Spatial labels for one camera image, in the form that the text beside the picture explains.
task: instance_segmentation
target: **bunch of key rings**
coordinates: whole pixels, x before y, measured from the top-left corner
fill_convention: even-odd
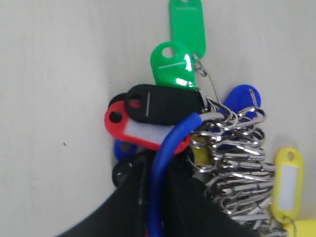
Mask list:
[[[173,126],[193,112],[220,112],[222,119],[210,120],[193,131],[175,154],[188,146],[192,148],[195,158],[188,158],[187,162],[194,169],[194,176],[204,182],[205,196],[233,220],[264,237],[288,236],[285,230],[272,228],[267,213],[273,201],[276,167],[264,162],[265,134],[258,125],[266,115],[260,108],[258,91],[250,85],[240,85],[221,103],[209,73],[196,55],[184,58],[183,64],[177,64],[171,73],[172,67],[166,64],[160,66],[161,71],[155,71],[152,65],[157,85],[136,85],[110,101],[105,127],[117,139],[117,159],[124,160],[139,147],[159,150]],[[194,80],[179,76],[185,75],[188,68],[209,78],[216,101],[205,96]],[[121,148],[123,142],[129,144],[125,151]],[[199,158],[199,150],[207,154],[204,164],[194,161]],[[119,185],[119,178],[113,181]]]

